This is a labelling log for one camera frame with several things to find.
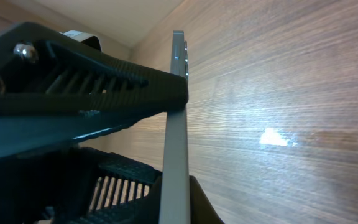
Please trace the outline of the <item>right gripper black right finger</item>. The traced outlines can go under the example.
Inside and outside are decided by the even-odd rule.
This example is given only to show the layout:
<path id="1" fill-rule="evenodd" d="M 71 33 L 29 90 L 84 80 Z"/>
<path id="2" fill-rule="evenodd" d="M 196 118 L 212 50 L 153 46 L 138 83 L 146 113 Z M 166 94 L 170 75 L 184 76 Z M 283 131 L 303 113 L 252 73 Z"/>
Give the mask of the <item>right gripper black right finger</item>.
<path id="1" fill-rule="evenodd" d="M 0 223 L 220 223 L 186 149 L 163 169 L 90 147 L 0 156 Z"/>

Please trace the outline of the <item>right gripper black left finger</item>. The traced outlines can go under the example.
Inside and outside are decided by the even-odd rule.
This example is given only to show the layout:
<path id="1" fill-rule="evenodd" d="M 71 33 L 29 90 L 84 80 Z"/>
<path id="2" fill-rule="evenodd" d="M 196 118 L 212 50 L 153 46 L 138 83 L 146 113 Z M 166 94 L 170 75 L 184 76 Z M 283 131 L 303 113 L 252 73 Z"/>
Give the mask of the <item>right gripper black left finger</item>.
<path id="1" fill-rule="evenodd" d="M 185 77 L 40 24 L 0 33 L 0 158 L 107 135 L 187 101 Z"/>

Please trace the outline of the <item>blue Galaxy S25 smartphone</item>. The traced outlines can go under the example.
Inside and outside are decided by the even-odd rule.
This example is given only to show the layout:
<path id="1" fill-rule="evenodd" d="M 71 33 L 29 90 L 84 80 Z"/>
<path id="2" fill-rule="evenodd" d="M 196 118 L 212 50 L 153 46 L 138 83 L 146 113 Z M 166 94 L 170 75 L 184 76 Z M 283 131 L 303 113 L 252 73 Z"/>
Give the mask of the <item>blue Galaxy S25 smartphone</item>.
<path id="1" fill-rule="evenodd" d="M 175 30 L 170 72 L 184 81 L 188 99 L 188 58 L 184 32 Z M 191 223 L 186 106 L 167 113 L 163 152 L 159 224 Z"/>

